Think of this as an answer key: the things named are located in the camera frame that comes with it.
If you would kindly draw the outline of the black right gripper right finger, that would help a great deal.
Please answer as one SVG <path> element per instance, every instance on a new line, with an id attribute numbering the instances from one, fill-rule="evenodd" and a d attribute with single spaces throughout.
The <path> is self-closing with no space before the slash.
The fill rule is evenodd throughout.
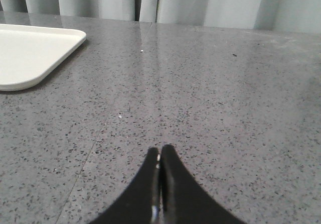
<path id="1" fill-rule="evenodd" d="M 207 194 L 172 145 L 163 146 L 160 167 L 165 223 L 244 223 Z"/>

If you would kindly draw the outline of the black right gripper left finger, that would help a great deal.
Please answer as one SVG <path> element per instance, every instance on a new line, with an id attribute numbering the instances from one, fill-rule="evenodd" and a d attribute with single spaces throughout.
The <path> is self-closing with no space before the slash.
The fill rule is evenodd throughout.
<path id="1" fill-rule="evenodd" d="M 124 192 L 91 223 L 159 223 L 159 162 L 158 149 L 149 148 Z"/>

